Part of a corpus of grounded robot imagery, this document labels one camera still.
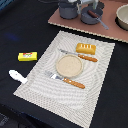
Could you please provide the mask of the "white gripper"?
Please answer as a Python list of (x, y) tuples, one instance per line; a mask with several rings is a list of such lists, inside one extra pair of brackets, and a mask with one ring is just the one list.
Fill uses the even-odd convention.
[(92, 4), (93, 9), (96, 9), (99, 0), (68, 0), (68, 2), (70, 2), (70, 3), (76, 2), (78, 8), (82, 7), (84, 4)]

